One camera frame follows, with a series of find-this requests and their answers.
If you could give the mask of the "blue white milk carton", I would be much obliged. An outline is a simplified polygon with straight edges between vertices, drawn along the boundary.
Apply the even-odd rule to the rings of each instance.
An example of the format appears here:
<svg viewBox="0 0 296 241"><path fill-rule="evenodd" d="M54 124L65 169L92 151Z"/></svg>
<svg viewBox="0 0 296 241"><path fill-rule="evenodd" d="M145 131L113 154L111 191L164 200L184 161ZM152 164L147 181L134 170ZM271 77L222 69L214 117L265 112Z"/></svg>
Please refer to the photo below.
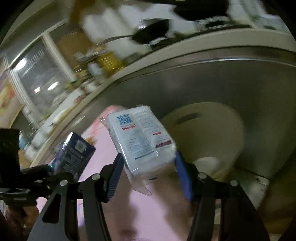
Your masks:
<svg viewBox="0 0 296 241"><path fill-rule="evenodd" d="M96 148L75 132L69 133L50 164L54 175L69 173L77 182Z"/></svg>

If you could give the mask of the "white tissue pack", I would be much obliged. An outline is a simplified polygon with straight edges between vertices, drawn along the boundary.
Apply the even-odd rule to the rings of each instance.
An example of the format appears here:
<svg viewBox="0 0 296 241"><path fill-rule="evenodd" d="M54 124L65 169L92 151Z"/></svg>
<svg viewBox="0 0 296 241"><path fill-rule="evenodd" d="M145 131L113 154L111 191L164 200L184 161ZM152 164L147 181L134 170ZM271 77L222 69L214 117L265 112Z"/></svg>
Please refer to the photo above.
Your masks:
<svg viewBox="0 0 296 241"><path fill-rule="evenodd" d="M100 121L124 157L133 190L150 196L147 185L174 165L175 141L147 105L109 113Z"/></svg>

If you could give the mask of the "beige trash bin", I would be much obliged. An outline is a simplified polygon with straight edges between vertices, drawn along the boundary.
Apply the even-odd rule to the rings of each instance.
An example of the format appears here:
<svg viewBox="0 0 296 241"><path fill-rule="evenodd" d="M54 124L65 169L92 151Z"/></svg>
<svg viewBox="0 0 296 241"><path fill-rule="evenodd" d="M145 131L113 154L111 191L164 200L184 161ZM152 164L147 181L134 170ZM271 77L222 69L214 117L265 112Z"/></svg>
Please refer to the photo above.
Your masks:
<svg viewBox="0 0 296 241"><path fill-rule="evenodd" d="M185 161L224 181L244 148L244 124L231 107L217 102L183 106L162 118Z"/></svg>

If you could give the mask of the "pink floral table mat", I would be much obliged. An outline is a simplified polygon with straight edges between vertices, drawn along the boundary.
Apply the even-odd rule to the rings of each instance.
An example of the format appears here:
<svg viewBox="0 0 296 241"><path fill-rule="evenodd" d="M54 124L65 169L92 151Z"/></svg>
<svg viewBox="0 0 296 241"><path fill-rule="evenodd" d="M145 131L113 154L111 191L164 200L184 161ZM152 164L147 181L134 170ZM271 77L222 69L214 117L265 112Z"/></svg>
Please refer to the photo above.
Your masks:
<svg viewBox="0 0 296 241"><path fill-rule="evenodd" d="M119 105L107 107L82 134L83 138L93 139L96 151L80 181L114 161L117 151L100 119L123 109ZM102 205L111 239L187 240L194 208L183 195L177 172L151 181L148 189L151 196L133 190L126 173L122 173L115 196Z"/></svg>

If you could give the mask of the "yellow cooking oil jug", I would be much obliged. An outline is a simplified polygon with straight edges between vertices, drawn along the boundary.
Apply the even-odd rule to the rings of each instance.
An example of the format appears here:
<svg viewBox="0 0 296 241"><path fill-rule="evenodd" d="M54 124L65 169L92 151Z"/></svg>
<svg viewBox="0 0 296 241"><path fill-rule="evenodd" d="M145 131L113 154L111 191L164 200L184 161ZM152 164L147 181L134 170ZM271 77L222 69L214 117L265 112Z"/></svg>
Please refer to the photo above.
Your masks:
<svg viewBox="0 0 296 241"><path fill-rule="evenodd" d="M97 62L107 76L111 76L122 68L122 63L113 52L106 52L97 57Z"/></svg>

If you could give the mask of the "black wok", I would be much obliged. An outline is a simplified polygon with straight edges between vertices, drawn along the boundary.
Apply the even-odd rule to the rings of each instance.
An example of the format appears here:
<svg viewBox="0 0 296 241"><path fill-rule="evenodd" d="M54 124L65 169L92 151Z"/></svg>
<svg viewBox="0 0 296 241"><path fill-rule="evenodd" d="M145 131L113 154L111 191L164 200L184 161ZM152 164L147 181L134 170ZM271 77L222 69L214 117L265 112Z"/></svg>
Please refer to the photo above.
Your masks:
<svg viewBox="0 0 296 241"><path fill-rule="evenodd" d="M123 38L130 38L138 44L145 45L158 38L165 38L169 29L170 19L143 19L139 22L133 34L107 38L102 43L105 44Z"/></svg>

